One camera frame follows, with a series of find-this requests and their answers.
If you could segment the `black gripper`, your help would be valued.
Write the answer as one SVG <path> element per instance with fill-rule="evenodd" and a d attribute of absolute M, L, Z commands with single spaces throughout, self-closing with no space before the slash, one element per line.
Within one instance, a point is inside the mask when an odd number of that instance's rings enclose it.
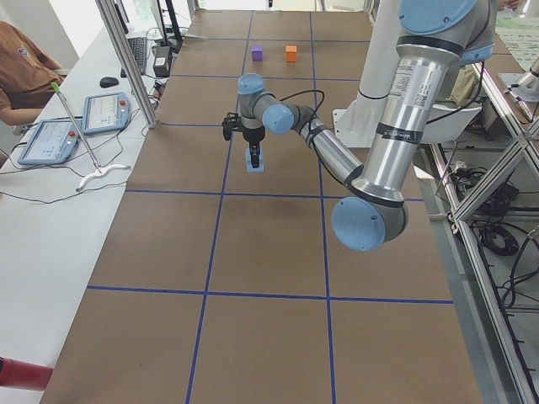
<path fill-rule="evenodd" d="M 246 128 L 242 129 L 243 139 L 250 145 L 248 148 L 248 169 L 260 167 L 260 147 L 259 143 L 265 138 L 265 128 Z"/>

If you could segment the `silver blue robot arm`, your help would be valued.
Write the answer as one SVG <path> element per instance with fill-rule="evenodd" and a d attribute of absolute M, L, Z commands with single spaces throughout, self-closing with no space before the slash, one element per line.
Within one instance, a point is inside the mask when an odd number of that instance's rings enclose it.
<path fill-rule="evenodd" d="M 492 54 L 495 1 L 401 1 L 396 42 L 398 64 L 366 162 L 361 162 L 307 106 L 287 104 L 265 89 L 256 73 L 237 82 L 239 116 L 223 134 L 240 131 L 263 139 L 296 131 L 328 172 L 351 193 L 334 207 L 339 241 L 370 251 L 405 229 L 408 212 L 401 192 L 417 145 L 447 70 L 484 61 Z"/>

